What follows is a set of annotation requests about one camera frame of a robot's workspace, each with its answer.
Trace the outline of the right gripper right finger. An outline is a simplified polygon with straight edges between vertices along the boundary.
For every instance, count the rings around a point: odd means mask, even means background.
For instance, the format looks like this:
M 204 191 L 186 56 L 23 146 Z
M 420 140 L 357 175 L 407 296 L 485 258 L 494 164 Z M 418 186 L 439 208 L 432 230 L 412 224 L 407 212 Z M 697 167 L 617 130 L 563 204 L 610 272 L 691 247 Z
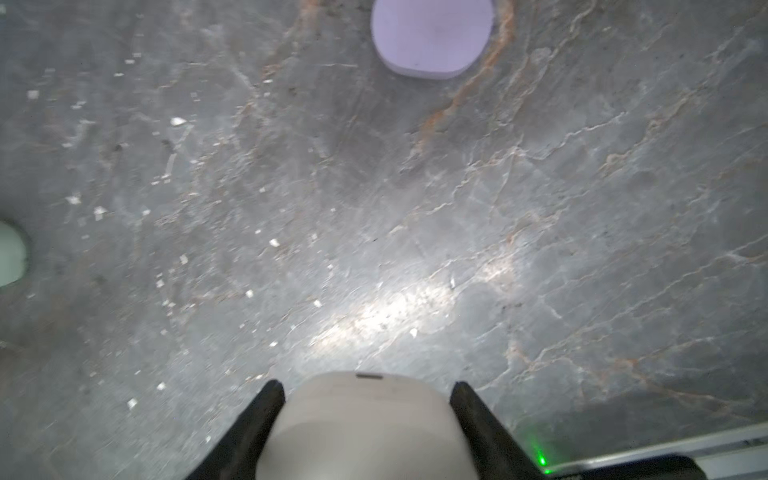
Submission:
M 449 404 L 471 450 L 480 479 L 542 479 L 543 473 L 466 382 L 456 382 Z

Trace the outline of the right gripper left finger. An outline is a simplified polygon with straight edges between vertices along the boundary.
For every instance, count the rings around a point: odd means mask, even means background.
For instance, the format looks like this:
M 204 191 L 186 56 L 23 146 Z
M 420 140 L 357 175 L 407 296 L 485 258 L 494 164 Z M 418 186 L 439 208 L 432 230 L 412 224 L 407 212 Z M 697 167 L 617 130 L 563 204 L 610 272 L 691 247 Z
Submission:
M 256 464 L 286 402 L 278 380 L 268 381 L 186 480 L 256 478 Z

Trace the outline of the white earbud charging case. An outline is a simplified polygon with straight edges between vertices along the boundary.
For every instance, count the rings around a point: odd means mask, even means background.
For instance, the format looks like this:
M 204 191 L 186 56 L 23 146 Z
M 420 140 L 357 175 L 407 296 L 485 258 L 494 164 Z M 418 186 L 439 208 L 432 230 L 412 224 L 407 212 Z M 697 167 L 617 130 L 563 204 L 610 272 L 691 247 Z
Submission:
M 413 378 L 315 376 L 287 398 L 255 468 L 258 479 L 475 479 L 471 449 L 445 394 Z

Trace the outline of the green earbud charging case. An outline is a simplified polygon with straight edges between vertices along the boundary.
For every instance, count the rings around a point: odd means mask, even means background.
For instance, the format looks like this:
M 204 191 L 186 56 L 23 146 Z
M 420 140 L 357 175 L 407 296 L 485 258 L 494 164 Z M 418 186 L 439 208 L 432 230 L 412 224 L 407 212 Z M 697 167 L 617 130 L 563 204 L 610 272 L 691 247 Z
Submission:
M 21 280 L 29 268 L 29 244 L 26 234 L 9 221 L 1 221 L 0 285 Z

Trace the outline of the purple earbud charging case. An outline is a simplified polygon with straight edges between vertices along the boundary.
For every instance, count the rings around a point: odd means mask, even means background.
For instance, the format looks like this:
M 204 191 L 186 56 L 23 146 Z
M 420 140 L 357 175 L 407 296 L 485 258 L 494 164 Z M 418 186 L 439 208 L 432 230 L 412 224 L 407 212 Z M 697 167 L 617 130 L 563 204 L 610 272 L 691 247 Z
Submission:
M 371 33 L 378 57 L 391 71 L 447 80 L 482 55 L 494 19 L 492 0 L 376 0 Z

